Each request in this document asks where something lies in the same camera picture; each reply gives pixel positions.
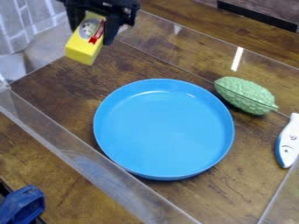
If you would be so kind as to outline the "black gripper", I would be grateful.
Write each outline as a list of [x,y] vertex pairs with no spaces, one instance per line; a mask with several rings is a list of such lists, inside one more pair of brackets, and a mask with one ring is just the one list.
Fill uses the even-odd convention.
[[103,44],[114,43],[120,27],[134,25],[136,13],[140,10],[139,0],[58,0],[64,4],[70,28],[75,32],[86,11],[91,11],[107,18]]

